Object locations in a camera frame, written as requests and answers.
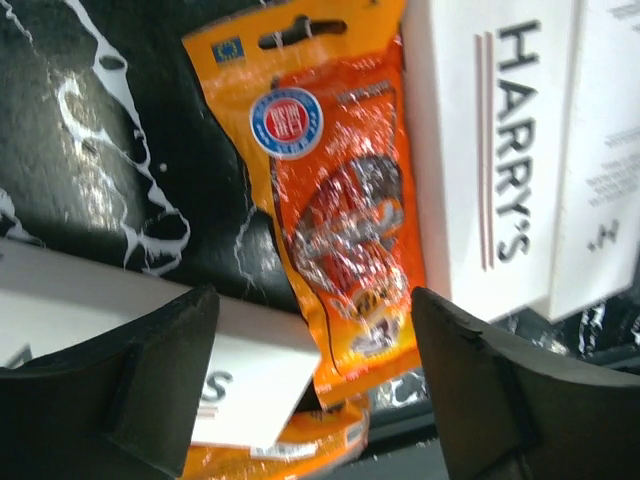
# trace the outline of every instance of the product package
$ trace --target product package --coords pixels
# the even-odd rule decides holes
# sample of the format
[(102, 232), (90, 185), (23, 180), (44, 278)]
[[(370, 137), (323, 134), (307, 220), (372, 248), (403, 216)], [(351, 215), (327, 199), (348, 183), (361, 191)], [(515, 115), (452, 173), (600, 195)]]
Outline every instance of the product package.
[(574, 1), (409, 0), (429, 288), (497, 320), (549, 293)]
[[(189, 290), (8, 240), (0, 240), (0, 259), (0, 366), (7, 368), (89, 340)], [(192, 443), (273, 445), (319, 361), (299, 316), (221, 297)]]
[(640, 6), (582, 2), (551, 294), (559, 321), (626, 290), (640, 241)]
[(322, 363), (323, 406), (419, 366), (424, 285), (407, 134), (404, 2), (294, 0), (184, 39), (244, 158)]
[(367, 444), (366, 399), (296, 413), (270, 448), (191, 447), (182, 480), (308, 479), (357, 458)]

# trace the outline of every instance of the black marble pattern surface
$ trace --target black marble pattern surface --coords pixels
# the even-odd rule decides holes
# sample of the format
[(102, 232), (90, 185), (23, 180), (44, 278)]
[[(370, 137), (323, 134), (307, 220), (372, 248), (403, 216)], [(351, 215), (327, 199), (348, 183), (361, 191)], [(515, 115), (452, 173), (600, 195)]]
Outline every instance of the black marble pattern surface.
[(258, 0), (0, 0), (0, 234), (296, 311), (181, 37)]

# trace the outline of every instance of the red stripe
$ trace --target red stripe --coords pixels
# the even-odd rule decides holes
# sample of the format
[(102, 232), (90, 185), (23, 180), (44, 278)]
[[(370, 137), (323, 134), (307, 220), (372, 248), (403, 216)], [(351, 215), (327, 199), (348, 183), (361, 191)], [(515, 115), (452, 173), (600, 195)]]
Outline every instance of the red stripe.
[(478, 216), (480, 226), (480, 253), (482, 255), (482, 269), (487, 270), (487, 247), (485, 236), (485, 194), (484, 194), (484, 109), (482, 106), (482, 98), (484, 97), (484, 78), (482, 71), (482, 37), (475, 36), (476, 45), (476, 120), (477, 120), (477, 162), (478, 162)]
[(486, 178), (487, 178), (487, 230), (488, 230), (488, 257), (489, 268), (493, 269), (494, 246), (493, 246), (493, 35), (485, 33), (487, 46), (487, 157), (486, 157)]

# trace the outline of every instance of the plastic packaging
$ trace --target plastic packaging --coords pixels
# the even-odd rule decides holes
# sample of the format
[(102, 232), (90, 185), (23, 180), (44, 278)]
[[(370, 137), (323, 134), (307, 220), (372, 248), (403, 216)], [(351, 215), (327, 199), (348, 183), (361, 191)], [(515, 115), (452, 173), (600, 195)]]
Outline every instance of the plastic packaging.
[(425, 284), (404, 128), (404, 2), (298, 0), (192, 34), (209, 108), (245, 159), (322, 353), (323, 406), (420, 365)]
[(297, 413), (268, 449), (191, 447), (182, 480), (308, 479), (357, 458), (368, 430), (365, 398), (331, 412)]

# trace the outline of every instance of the white vein pattern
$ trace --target white vein pattern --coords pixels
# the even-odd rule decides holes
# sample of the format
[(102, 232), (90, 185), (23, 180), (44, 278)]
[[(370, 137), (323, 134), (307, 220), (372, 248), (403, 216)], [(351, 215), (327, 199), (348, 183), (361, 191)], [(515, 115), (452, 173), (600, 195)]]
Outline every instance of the white vein pattern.
[[(144, 249), (146, 256), (146, 263), (142, 268), (142, 271), (151, 275), (163, 275), (176, 268), (182, 261), (182, 252), (186, 248), (191, 237), (191, 226), (187, 219), (179, 212), (179, 210), (169, 202), (164, 192), (158, 186), (156, 179), (151, 174), (151, 152), (147, 144), (146, 133), (141, 124), (140, 114), (136, 109), (135, 102), (131, 94), (131, 89), (127, 81), (127, 70), (129, 67), (127, 60), (109, 43), (106, 37), (102, 35), (102, 33), (97, 29), (97, 27), (89, 17), (86, 9), (79, 0), (64, 0), (64, 3), (75, 12), (84, 29), (96, 40), (98, 45), (94, 55), (92, 70), (105, 90), (118, 101), (118, 103), (127, 111), (129, 116), (131, 117), (131, 120), (135, 124), (134, 137), (141, 141), (145, 151), (145, 158), (141, 162), (135, 162), (127, 152), (123, 151), (116, 145), (116, 143), (112, 140), (112, 138), (104, 130), (104, 128), (94, 131), (83, 126), (80, 122), (77, 121), (77, 119), (72, 115), (67, 103), (70, 99), (70, 96), (75, 96), (80, 100), (82, 99), (80, 86), (77, 79), (74, 77), (67, 78), (58, 89), (58, 104), (60, 106), (60, 112), (62, 114), (63, 121), (67, 130), (70, 132), (75, 143), (78, 146), (87, 143), (91, 144), (93, 142), (101, 143), (107, 148), (116, 152), (123, 161), (134, 167), (141, 175), (146, 177), (151, 182), (151, 188), (147, 192), (147, 198), (155, 205), (161, 207), (164, 210), (164, 214), (156, 219), (148, 219), (147, 223), (154, 220), (159, 220), (162, 216), (166, 215), (177, 215), (180, 221), (183, 223), (185, 227), (185, 233), (181, 238), (178, 239), (158, 239), (146, 235), (144, 231), (137, 231), (135, 228), (126, 223), (127, 207), (124, 196), (120, 192), (118, 192), (113, 179), (104, 171), (99, 171), (99, 176), (101, 177), (101, 180), (104, 183), (105, 187), (109, 191), (113, 192), (117, 196), (117, 198), (119, 198), (123, 202), (124, 213), (122, 214), (119, 221), (120, 227), (122, 228), (122, 231), (125, 233), (125, 236), (127, 238), (127, 250), (123, 259), (123, 266), (127, 266), (129, 260), (131, 259), (131, 255), (133, 254), (135, 249), (140, 246)], [(105, 59), (115, 59), (119, 62), (119, 64), (122, 65), (122, 67), (108, 70), (101, 63), (101, 60)], [(166, 263), (162, 263), (160, 266), (154, 266), (153, 260), (160, 256), (169, 257), (172, 260)]]
[[(240, 273), (240, 276), (242, 278), (244, 278), (247, 281), (247, 285), (246, 288), (244, 290), (244, 293), (242, 294), (241, 298), (245, 298), (247, 296), (247, 294), (249, 293), (249, 290), (251, 288), (258, 288), (256, 285), (256, 281), (255, 278), (252, 274), (250, 274), (249, 272), (247, 272), (244, 267), (243, 267), (243, 262), (245, 261), (245, 256), (242, 253), (242, 249), (244, 246), (244, 237), (247, 233), (247, 230), (249, 229), (249, 225), (251, 224), (251, 220), (253, 219), (254, 215), (258, 212), (258, 207), (256, 207), (256, 205), (253, 204), (253, 202), (251, 201), (250, 195), (249, 195), (249, 179), (247, 178), (247, 171), (244, 165), (242, 165), (240, 167), (242, 169), (242, 179), (243, 179), (243, 183), (244, 183), (244, 208), (247, 212), (247, 216), (244, 219), (244, 222), (242, 223), (242, 225), (240, 225), (240, 229), (238, 230), (238, 234), (236, 235), (235, 238), (235, 243), (233, 245), (233, 256), (236, 259), (236, 265), (238, 267), (238, 273)], [(271, 244), (266, 245), (264, 247), (264, 251), (266, 252), (267, 249), (271, 247)], [(270, 262), (266, 261), (265, 258), (262, 259), (262, 261), (260, 262), (260, 267), (261, 269), (265, 269), (265, 268), (269, 268), (270, 267)], [(267, 294), (264, 291), (263, 288), (259, 288), (260, 292), (262, 293), (262, 296), (265, 300), (265, 302), (268, 304), (267, 301)]]
[(7, 230), (5, 237), (10, 240), (32, 243), (44, 247), (44, 242), (27, 232), (22, 222), (16, 217), (16, 207), (9, 194), (0, 188), (0, 220), (7, 219), (13, 225)]
[[(582, 355), (590, 354), (595, 351), (598, 335), (602, 332), (602, 322), (604, 321), (605, 312), (605, 302), (582, 312), (580, 327), (578, 329), (578, 350)], [(589, 329), (589, 338), (587, 338), (585, 332), (587, 326), (591, 327)]]
[(27, 30), (24, 25), (22, 25), (22, 22), (20, 22), (20, 19), (16, 16), (16, 14), (13, 13), (13, 5), (11, 5), (6, 0), (0, 0), (0, 6), (2, 6), (6, 10), (5, 17), (7, 18), (7, 20), (13, 22), (20, 33), (22, 33), (22, 35), (24, 35), (27, 40), (29, 40), (29, 43), (33, 46), (33, 35), (31, 35), (31, 32)]
[[(410, 376), (420, 381), (421, 389), (420, 391), (412, 392), (411, 395), (409, 395), (405, 401), (398, 400), (398, 389), (402, 388), (404, 386), (404, 383), (409, 381), (408, 377)], [(415, 372), (407, 372), (405, 375), (402, 375), (400, 377), (390, 380), (389, 385), (391, 389), (391, 395), (390, 395), (391, 405), (394, 408), (402, 408), (402, 407), (406, 407), (407, 405), (412, 405), (416, 402), (419, 402), (423, 396), (424, 383), (425, 383), (424, 377), (422, 377), (421, 375), (418, 375)]]
[(631, 334), (636, 345), (640, 346), (640, 316), (636, 317), (631, 327)]

